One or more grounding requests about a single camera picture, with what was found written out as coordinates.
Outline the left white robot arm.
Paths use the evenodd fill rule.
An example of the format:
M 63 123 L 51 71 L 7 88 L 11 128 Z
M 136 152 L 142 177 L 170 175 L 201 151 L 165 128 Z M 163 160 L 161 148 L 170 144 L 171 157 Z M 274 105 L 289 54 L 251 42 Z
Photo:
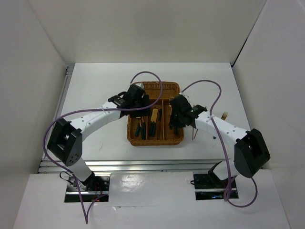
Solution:
M 94 186 L 95 174 L 82 159 L 82 143 L 101 127 L 124 116 L 144 116 L 150 109 L 131 111 L 131 108 L 146 107 L 149 96 L 143 83 L 131 84 L 126 92 L 108 99 L 100 111 L 88 113 L 80 118 L 58 120 L 53 128 L 47 148 L 77 177 L 83 190 Z

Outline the gold knife green handle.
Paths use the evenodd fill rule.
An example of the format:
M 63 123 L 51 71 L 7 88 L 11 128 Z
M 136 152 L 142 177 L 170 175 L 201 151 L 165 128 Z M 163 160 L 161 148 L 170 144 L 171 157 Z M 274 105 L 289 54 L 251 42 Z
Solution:
M 157 117 L 158 117 L 158 109 L 154 108 L 152 113 L 152 136 L 155 136 L 156 132 L 156 124 L 157 124 Z
M 153 127 L 153 125 L 152 125 L 152 115 L 151 115 L 151 125 L 150 125 L 149 137 L 153 137 L 152 136 L 152 127 Z

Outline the large gold spoon green handle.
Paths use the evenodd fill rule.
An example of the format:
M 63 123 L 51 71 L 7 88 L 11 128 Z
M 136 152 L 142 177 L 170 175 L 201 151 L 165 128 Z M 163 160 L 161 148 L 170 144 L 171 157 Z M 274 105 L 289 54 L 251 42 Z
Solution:
M 142 117 L 142 127 L 141 127 L 141 136 L 142 136 L 142 140 L 145 140 L 146 139 L 146 124 L 145 124 L 145 121 L 144 121 L 144 117 Z

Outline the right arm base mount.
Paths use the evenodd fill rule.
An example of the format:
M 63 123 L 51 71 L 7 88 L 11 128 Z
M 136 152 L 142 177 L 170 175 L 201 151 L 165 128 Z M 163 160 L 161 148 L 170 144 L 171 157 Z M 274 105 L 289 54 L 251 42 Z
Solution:
M 220 180 L 214 169 L 220 162 L 209 169 L 206 174 L 194 174 L 190 184 L 195 188 L 196 200 L 218 200 L 224 199 L 224 190 L 228 184 L 228 179 Z

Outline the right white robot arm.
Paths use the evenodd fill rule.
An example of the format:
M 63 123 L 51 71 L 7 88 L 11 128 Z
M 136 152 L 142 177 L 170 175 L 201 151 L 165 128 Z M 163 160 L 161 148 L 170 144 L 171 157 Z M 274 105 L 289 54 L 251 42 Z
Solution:
M 192 107 L 185 96 L 170 101 L 170 127 L 191 126 L 217 136 L 224 146 L 234 150 L 232 159 L 216 164 L 208 175 L 208 182 L 219 187 L 229 177 L 242 175 L 252 178 L 271 158 L 264 138 L 257 129 L 245 130 L 213 115 L 201 105 Z

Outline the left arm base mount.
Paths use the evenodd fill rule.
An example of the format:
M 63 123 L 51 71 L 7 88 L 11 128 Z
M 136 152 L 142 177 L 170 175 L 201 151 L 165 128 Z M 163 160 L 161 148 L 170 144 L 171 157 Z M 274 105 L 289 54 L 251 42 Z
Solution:
M 77 184 L 79 184 L 83 202 L 93 202 L 96 198 L 97 202 L 109 201 L 110 176 L 97 176 L 96 180 L 87 186 L 80 181 L 76 182 L 74 177 L 68 172 L 60 172 L 59 177 L 67 182 L 65 203 L 78 203 L 81 201 Z

